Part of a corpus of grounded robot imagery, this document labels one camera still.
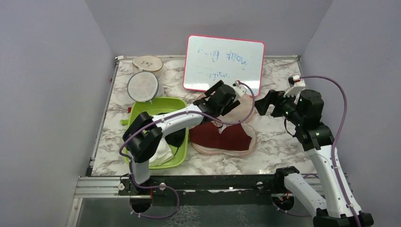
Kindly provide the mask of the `dark red bra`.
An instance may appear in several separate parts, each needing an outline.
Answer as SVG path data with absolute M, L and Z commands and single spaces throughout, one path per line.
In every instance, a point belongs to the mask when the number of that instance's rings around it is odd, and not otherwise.
M 205 148 L 244 152 L 255 143 L 252 128 L 246 125 L 229 125 L 219 129 L 211 122 L 196 126 L 189 130 L 190 142 Z

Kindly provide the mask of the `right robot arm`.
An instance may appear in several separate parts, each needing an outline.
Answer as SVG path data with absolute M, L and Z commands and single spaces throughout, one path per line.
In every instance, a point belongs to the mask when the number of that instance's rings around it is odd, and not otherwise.
M 314 165 L 323 195 L 316 192 L 293 166 L 276 170 L 274 189 L 293 193 L 313 217 L 315 227 L 372 226 L 372 215 L 362 211 L 347 185 L 332 131 L 321 122 L 324 106 L 321 94 L 315 90 L 303 90 L 296 103 L 295 96 L 270 90 L 254 104 L 259 115 L 265 115 L 270 105 L 274 106 L 272 117 L 284 117 L 294 124 L 295 137 Z

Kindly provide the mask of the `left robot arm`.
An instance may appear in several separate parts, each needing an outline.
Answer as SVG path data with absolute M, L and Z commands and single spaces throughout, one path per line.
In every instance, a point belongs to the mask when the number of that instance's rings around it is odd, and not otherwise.
M 219 116 L 239 106 L 239 98 L 246 94 L 247 89 L 248 86 L 240 81 L 227 85 L 220 80 L 204 93 L 204 98 L 183 109 L 153 116 L 147 112 L 140 113 L 124 133 L 124 143 L 119 151 L 129 160 L 132 190 L 137 194 L 148 190 L 149 160 L 162 138 L 181 129 L 210 121 L 219 122 Z

